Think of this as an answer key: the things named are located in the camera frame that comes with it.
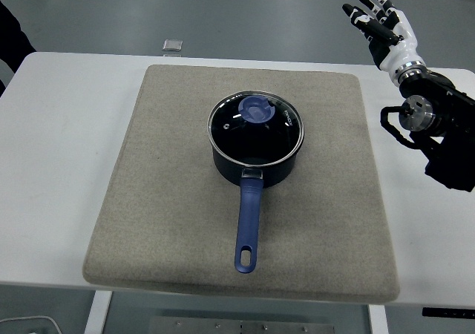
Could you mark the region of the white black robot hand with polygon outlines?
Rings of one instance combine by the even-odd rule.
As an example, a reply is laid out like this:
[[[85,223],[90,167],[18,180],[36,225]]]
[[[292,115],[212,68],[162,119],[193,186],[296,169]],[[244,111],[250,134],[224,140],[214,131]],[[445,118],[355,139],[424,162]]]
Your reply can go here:
[[[360,8],[343,4],[353,27],[368,41],[376,67],[396,78],[403,69],[424,66],[418,54],[418,41],[406,15],[391,0],[359,0]]]

